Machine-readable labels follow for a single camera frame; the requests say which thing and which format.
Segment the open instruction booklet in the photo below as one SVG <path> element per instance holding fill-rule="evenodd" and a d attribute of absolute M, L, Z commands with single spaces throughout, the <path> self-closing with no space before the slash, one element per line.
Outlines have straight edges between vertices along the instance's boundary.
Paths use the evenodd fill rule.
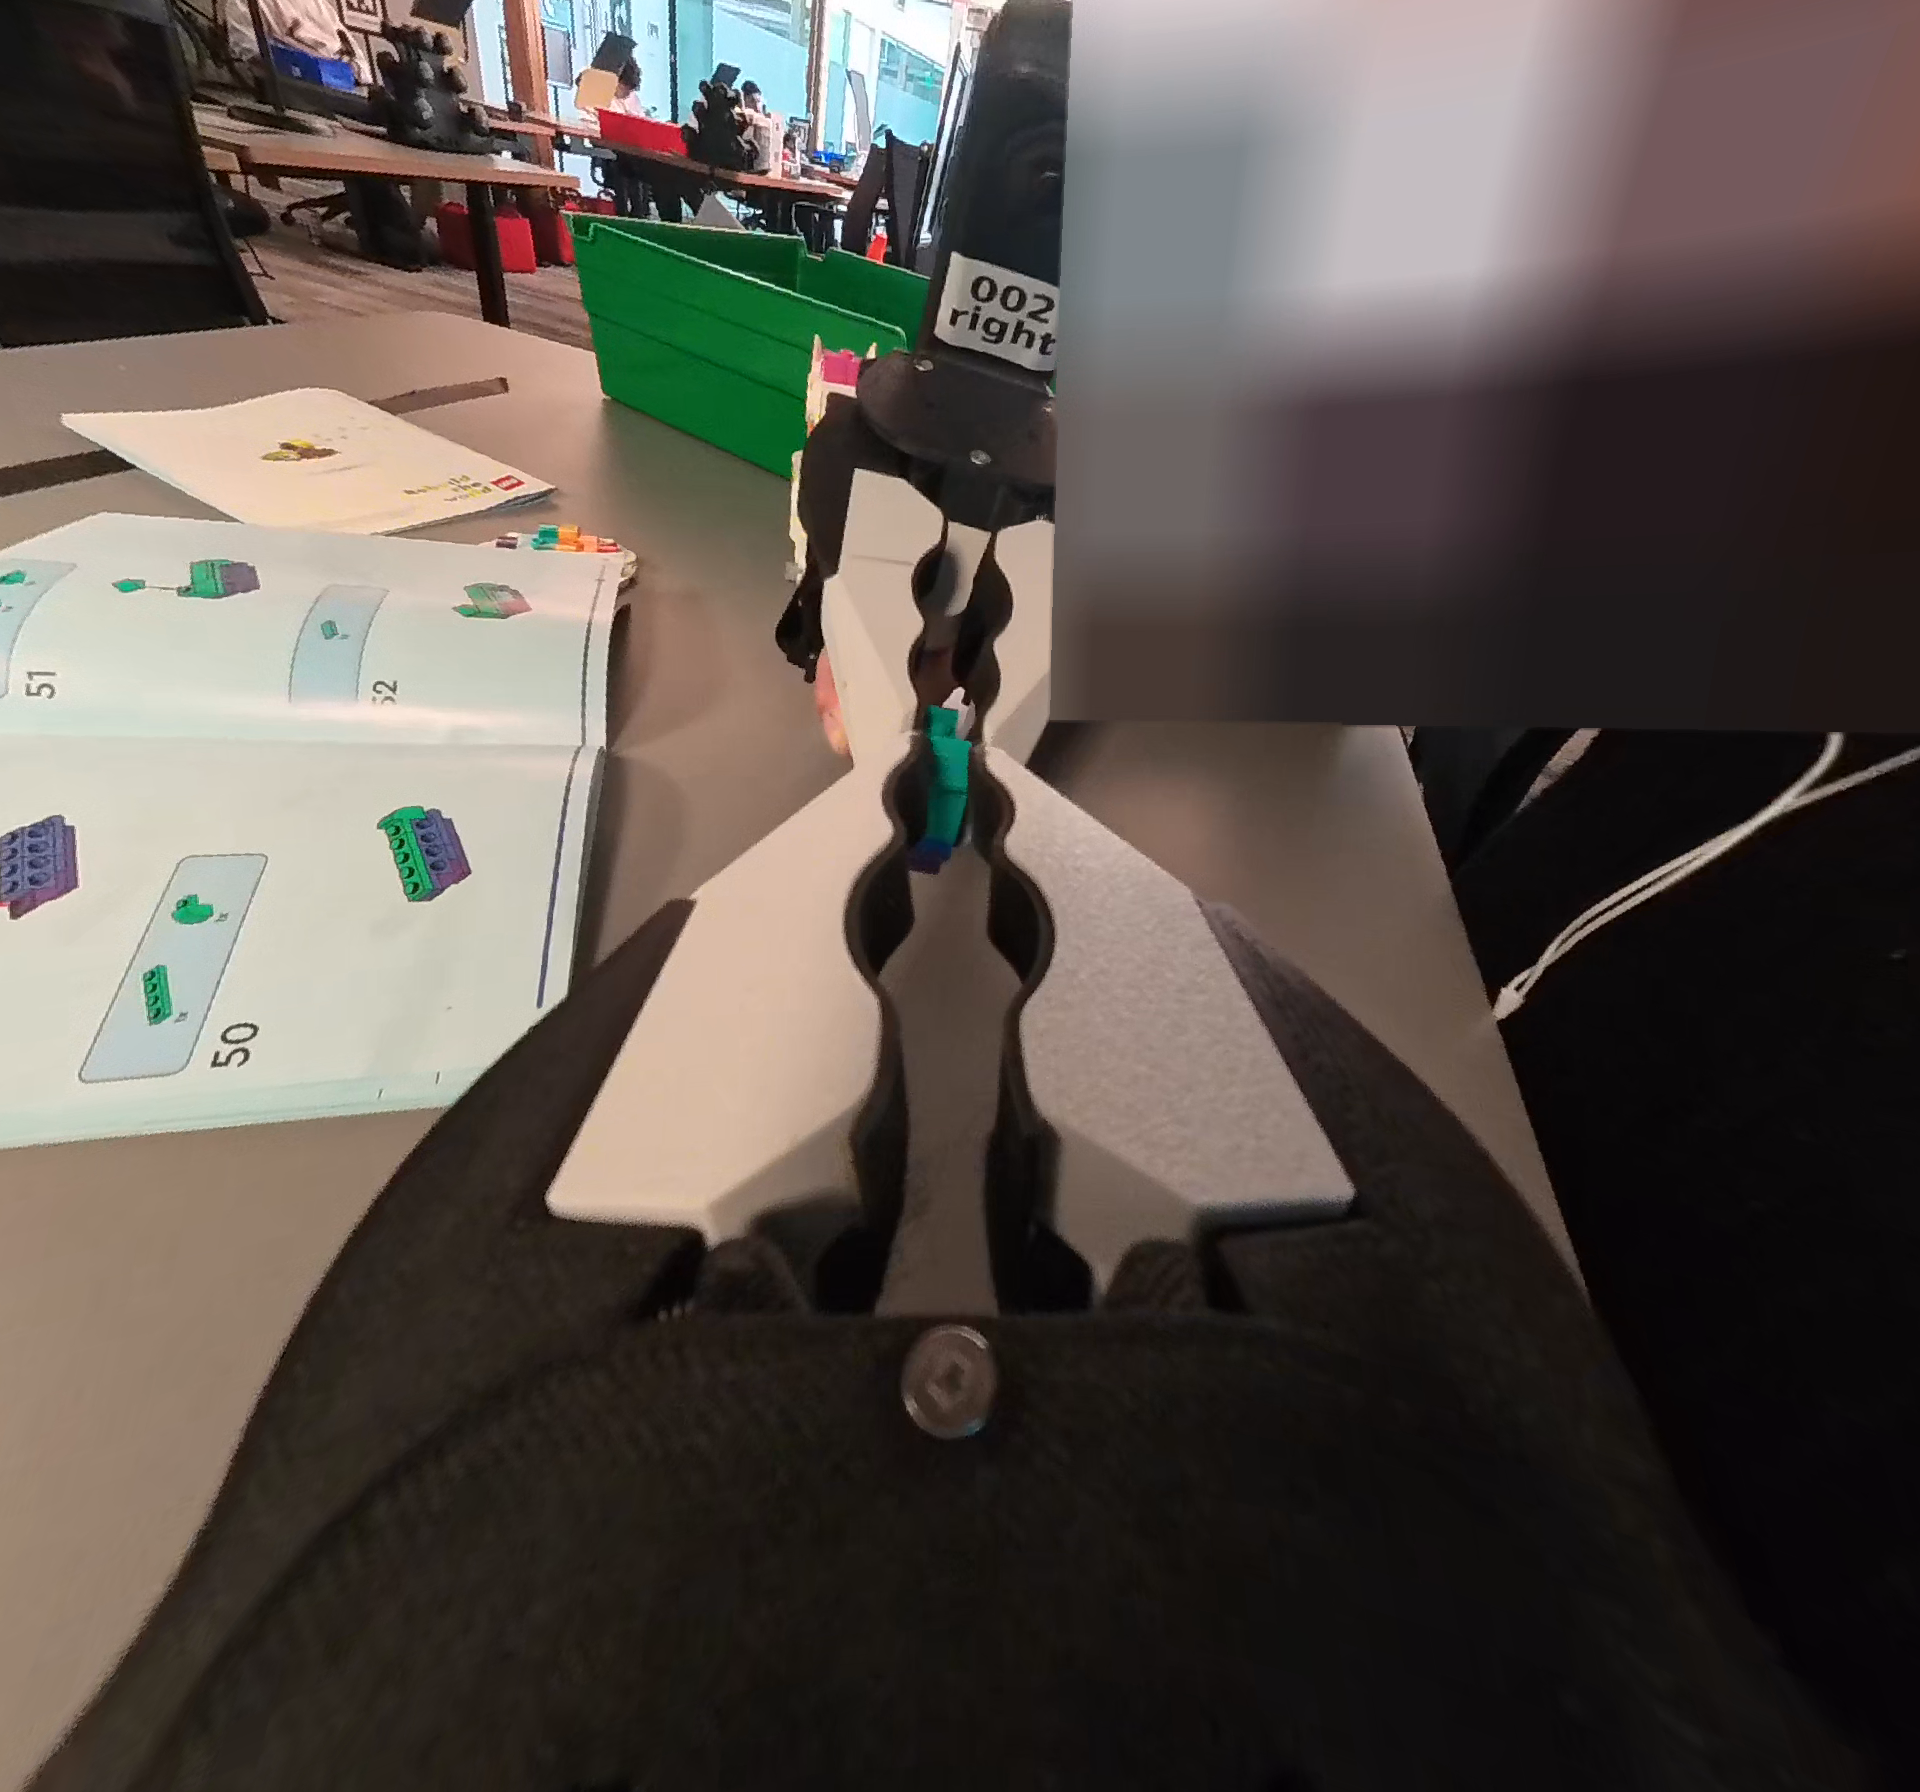
<path fill-rule="evenodd" d="M 570 982 L 626 587 L 608 540 L 6 543 L 6 1149 L 453 1107 Z"/>

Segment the white lego unicorn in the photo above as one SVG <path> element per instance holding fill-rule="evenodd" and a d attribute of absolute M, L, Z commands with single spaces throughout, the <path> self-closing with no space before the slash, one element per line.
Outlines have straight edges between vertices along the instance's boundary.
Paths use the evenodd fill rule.
<path fill-rule="evenodd" d="M 876 357 L 880 357 L 880 344 L 872 344 L 868 354 L 855 354 L 855 347 L 824 347 L 824 341 L 813 341 L 809 375 L 804 375 L 804 443 L 813 437 L 813 430 L 824 417 L 834 397 L 855 397 L 859 375 Z M 804 483 L 804 452 L 796 452 L 791 466 L 788 466 L 788 543 L 791 543 L 791 558 L 783 567 L 783 579 L 791 587 L 801 587 L 804 567 L 809 567 L 801 483 Z"/>

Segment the green plastic bin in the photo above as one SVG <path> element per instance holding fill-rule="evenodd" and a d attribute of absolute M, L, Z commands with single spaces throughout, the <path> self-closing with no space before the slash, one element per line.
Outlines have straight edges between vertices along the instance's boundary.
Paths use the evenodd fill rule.
<path fill-rule="evenodd" d="M 813 354 L 910 347 L 927 279 L 796 234 L 570 213 L 604 392 L 788 481 Z"/>

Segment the person's black clothing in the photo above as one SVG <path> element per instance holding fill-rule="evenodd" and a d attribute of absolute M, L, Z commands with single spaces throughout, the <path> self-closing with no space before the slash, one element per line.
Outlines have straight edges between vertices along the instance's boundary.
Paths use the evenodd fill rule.
<path fill-rule="evenodd" d="M 1678 1489 L 1881 1787 L 1915 1787 L 1915 736 L 1405 747 Z"/>

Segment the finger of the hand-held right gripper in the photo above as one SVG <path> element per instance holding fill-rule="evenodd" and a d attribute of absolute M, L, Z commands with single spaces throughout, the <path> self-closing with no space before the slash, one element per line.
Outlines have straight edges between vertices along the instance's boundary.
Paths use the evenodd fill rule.
<path fill-rule="evenodd" d="M 904 475 L 859 466 L 836 573 L 824 579 L 824 664 L 855 763 L 889 750 L 957 674 L 961 567 L 947 516 Z"/>
<path fill-rule="evenodd" d="M 976 743 L 1028 763 L 1050 716 L 1053 526 L 991 538 L 961 611 L 961 689 Z"/>

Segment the closed white instruction booklet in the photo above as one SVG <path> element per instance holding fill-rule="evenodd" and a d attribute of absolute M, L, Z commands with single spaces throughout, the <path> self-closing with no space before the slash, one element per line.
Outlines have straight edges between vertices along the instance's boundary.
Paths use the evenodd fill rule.
<path fill-rule="evenodd" d="M 554 495 L 489 460 L 336 390 L 278 390 L 206 409 L 89 409 L 63 428 L 258 527 L 405 534 Z"/>

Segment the black office chair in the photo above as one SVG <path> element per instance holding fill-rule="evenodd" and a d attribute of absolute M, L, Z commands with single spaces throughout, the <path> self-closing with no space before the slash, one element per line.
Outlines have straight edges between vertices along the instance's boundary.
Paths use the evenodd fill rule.
<path fill-rule="evenodd" d="M 6 347 L 258 323 L 168 0 L 0 0 Z"/>

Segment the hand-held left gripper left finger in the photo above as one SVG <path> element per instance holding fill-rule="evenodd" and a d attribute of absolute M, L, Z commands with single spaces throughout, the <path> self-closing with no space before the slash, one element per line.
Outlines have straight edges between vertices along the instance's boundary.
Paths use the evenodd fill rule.
<path fill-rule="evenodd" d="M 919 732 L 720 868 L 549 1190 L 557 1223 L 767 1239 L 809 1292 L 880 1292 L 909 1180 L 899 1007 Z"/>

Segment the green and blue lego assembly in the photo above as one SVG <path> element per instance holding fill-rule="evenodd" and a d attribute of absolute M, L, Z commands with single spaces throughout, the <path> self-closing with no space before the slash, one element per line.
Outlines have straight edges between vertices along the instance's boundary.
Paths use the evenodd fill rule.
<path fill-rule="evenodd" d="M 940 874 L 963 841 L 967 824 L 967 784 L 974 784 L 974 704 L 963 694 L 954 694 L 946 704 L 927 708 L 927 798 L 923 798 L 923 837 L 910 864 L 919 874 Z"/>

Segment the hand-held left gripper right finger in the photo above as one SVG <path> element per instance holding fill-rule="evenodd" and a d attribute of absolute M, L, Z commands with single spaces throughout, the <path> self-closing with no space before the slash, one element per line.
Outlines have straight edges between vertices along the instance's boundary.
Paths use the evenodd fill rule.
<path fill-rule="evenodd" d="M 1360 1190 L 1198 896 L 1015 756 L 974 760 L 1015 973 L 984 1223 L 996 1292 L 1107 1292 L 1135 1246 L 1343 1216 Z"/>

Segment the wooden desk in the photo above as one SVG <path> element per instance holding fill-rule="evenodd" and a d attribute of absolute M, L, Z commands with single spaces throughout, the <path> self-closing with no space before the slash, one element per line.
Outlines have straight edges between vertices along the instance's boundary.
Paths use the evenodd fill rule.
<path fill-rule="evenodd" d="M 305 132 L 283 121 L 245 121 L 199 100 L 190 105 L 211 172 L 241 172 L 258 182 L 318 180 L 392 180 L 392 182 L 458 182 L 478 245 L 478 293 L 484 323 L 508 328 L 508 272 L 499 258 L 499 199 L 507 197 L 565 197 L 570 177 L 557 166 L 527 163 L 515 154 L 445 154 L 403 149 L 365 132 Z"/>

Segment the black knobby device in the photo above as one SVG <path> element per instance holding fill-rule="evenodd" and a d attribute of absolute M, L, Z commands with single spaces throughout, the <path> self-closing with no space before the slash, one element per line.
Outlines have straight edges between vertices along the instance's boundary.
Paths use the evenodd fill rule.
<path fill-rule="evenodd" d="M 381 26 L 365 98 L 392 141 L 445 154 L 489 154 L 496 149 L 484 105 L 469 98 L 469 74 L 446 27 Z"/>
<path fill-rule="evenodd" d="M 755 116 L 722 74 L 697 87 L 682 137 L 686 154 L 703 166 L 755 172 Z"/>

